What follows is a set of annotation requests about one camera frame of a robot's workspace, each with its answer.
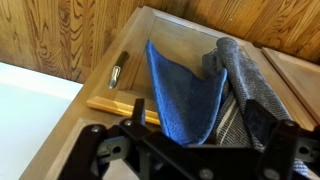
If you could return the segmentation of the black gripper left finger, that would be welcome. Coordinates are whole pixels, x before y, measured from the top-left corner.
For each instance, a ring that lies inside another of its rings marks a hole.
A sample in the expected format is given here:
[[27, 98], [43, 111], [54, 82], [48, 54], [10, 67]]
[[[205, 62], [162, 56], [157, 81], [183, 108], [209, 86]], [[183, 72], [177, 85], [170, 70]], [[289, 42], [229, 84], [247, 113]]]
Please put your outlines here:
[[145, 100], [143, 98], [138, 98], [135, 100], [131, 119], [141, 125], [145, 125], [145, 117]]

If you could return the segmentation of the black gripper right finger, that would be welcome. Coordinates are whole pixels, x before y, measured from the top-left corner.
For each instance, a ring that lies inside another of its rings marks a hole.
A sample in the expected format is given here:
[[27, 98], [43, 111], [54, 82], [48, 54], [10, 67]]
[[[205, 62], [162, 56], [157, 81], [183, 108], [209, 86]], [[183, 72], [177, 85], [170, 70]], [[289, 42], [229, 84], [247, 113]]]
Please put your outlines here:
[[248, 130], [266, 145], [277, 124], [277, 119], [261, 104], [254, 99], [249, 99], [245, 104], [244, 121]]

